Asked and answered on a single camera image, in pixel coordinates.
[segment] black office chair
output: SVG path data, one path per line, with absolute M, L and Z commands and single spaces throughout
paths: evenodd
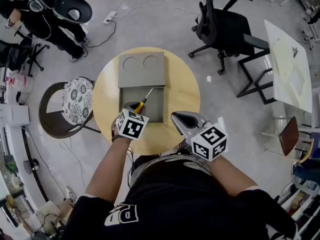
M 20 44 L 17 43 L 8 43 L 0 40 L 0 66 L 9 68 L 12 71 L 20 70 L 22 65 L 27 62 L 29 64 L 28 76 L 32 76 L 31 69 L 35 63 L 40 71 L 43 71 L 44 68 L 38 63 L 37 56 L 45 49 L 49 49 L 49 45 L 44 45 L 39 50 L 38 47 L 41 46 L 40 43 L 32 46 L 32 33 L 29 33 L 27 36 L 24 36 L 20 33 L 20 28 L 14 35 L 19 35 L 23 37 L 23 40 Z
M 269 48 L 266 41 L 251 36 L 246 17 L 228 11 L 237 1 L 230 0 L 223 9 L 215 9 L 213 0 L 206 0 L 206 5 L 200 2 L 201 20 L 198 22 L 196 19 L 198 25 L 192 27 L 205 46 L 190 52 L 189 57 L 192 58 L 195 53 L 208 48 L 217 49 L 221 62 L 221 69 L 218 70 L 219 75 L 225 72 L 224 58 L 240 54 L 250 56 L 255 54 L 254 48 L 262 50 Z

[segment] concrete floor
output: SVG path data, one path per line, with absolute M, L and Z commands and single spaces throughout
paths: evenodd
M 91 44 L 99 44 L 113 31 L 113 23 L 104 25 L 102 22 L 111 10 L 115 10 L 123 0 L 87 0 L 93 9 L 92 20 L 86 26 Z M 199 2 L 202 0 L 126 0 L 117 9 L 117 16 L 126 15 L 136 7 L 144 5 L 167 4 L 200 12 Z M 216 8 L 222 8 L 228 0 L 214 0 Z M 307 25 L 303 20 L 303 9 L 294 0 L 281 7 L 279 2 L 270 3 L 269 0 L 239 0 L 231 11 L 247 17 L 252 35 L 264 40 L 267 32 L 264 19 L 270 21 L 307 48 L 308 60 L 311 66 L 317 68 L 319 63 L 319 47 L 309 51 L 304 43 L 302 30 Z M 50 50 L 42 56 L 41 63 L 45 70 L 38 72 L 34 68 L 34 89 L 29 96 L 27 104 L 30 109 L 31 124 L 29 130 L 44 161 L 64 191 L 65 186 L 70 186 L 77 195 L 84 193 L 81 181 L 80 165 L 68 150 L 63 150 L 64 142 L 70 147 L 72 153 L 81 164 L 84 185 L 87 185 L 105 155 L 109 143 L 102 134 L 81 130 L 70 139 L 54 139 L 44 133 L 38 118 L 38 107 L 45 90 L 57 82 L 69 81 L 74 77 L 83 76 L 96 80 L 103 67 L 116 55 L 135 47 L 150 46 L 166 49 L 184 60 L 198 82 L 201 105 L 201 114 L 215 122 L 223 116 L 226 130 L 229 134 L 229 152 L 224 156 L 236 167 L 253 178 L 263 189 L 275 197 L 282 188 L 291 181 L 291 161 L 283 156 L 265 150 L 264 141 L 259 132 L 264 125 L 272 120 L 272 106 L 263 105 L 257 93 L 236 98 L 240 88 L 246 84 L 244 74 L 239 70 L 238 58 L 231 57 L 225 60 L 226 74 L 219 76 L 220 68 L 218 52 L 207 49 L 199 52 L 191 59 L 188 52 L 201 47 L 202 41 L 191 31 L 195 25 L 196 14 L 172 8 L 167 5 L 147 6 L 135 9 L 127 16 L 115 18 L 116 32 L 108 42 L 100 47 L 89 49 L 87 58 L 78 63 L 69 63 L 67 53 L 51 45 Z M 254 76 L 266 68 L 264 58 L 257 59 L 247 64 Z M 61 96 L 56 95 L 50 104 L 52 109 L 61 107 Z M 97 127 L 92 120 L 89 125 Z M 39 155 L 30 143 L 32 155 L 39 159 Z M 63 200 L 58 185 L 51 178 L 46 166 L 40 161 L 38 174 L 48 197 L 55 203 Z M 130 168 L 127 159 L 124 179 L 118 201 L 122 201 L 128 191 L 125 182 L 127 171 Z

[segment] shoe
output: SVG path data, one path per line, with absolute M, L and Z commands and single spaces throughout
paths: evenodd
M 72 189 L 69 186 L 65 187 L 65 199 L 70 199 L 73 203 L 76 202 L 76 196 L 75 193 L 72 191 Z
M 293 160 L 293 161 L 292 161 L 292 164 L 291 164 L 291 174 L 294 174 L 294 168 L 295 168 L 296 166 L 298 166 L 297 163 L 298 163 L 298 161 L 296 161 L 296 160 Z
M 85 38 L 80 42 L 80 44 L 87 45 L 87 44 L 89 44 L 89 42 L 90 42 L 90 39 L 88 39 L 87 37 L 85 37 Z
M 88 56 L 88 50 L 86 49 L 86 47 L 82 46 L 82 49 L 83 49 L 83 53 L 81 54 L 81 56 L 80 56 L 79 58 L 74 58 L 74 57 L 72 57 L 72 58 L 70 59 L 70 62 L 71 62 L 71 63 L 75 63 L 75 62 L 77 62 L 78 60 L 80 60 L 81 58 Z

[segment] black table frame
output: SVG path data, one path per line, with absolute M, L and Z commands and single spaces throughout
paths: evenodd
M 254 55 L 250 55 L 246 58 L 243 58 L 241 60 L 238 61 L 240 67 L 242 68 L 246 78 L 248 79 L 249 83 L 239 92 L 239 94 L 236 96 L 237 98 L 240 98 L 240 97 L 243 97 L 243 96 L 246 96 L 246 95 L 249 95 L 249 94 L 253 94 L 253 93 L 256 93 L 258 92 L 262 101 L 263 101 L 263 104 L 270 104 L 270 103 L 273 103 L 273 102 L 276 102 L 277 100 L 274 99 L 274 98 L 269 98 L 269 99 L 266 99 L 266 96 L 264 95 L 263 93 L 263 90 L 266 89 L 266 88 L 269 88 L 269 87 L 272 87 L 274 85 L 274 82 L 271 81 L 271 82 L 267 82 L 265 84 L 262 84 L 262 85 L 259 85 L 259 82 L 261 81 L 261 79 L 264 77 L 264 75 L 270 71 L 272 71 L 272 68 L 268 68 L 266 70 L 264 70 L 260 75 L 259 77 L 257 78 L 256 81 L 254 81 L 254 79 L 252 78 L 252 76 L 250 75 L 247 67 L 245 66 L 245 63 L 247 62 L 250 62 L 250 61 L 253 61 L 255 59 L 258 59 L 262 56 L 265 56 L 265 55 L 268 55 L 270 54 L 270 49 L 265 49 L 265 50 L 262 50 L 262 51 L 259 51 L 257 52 L 256 54 Z

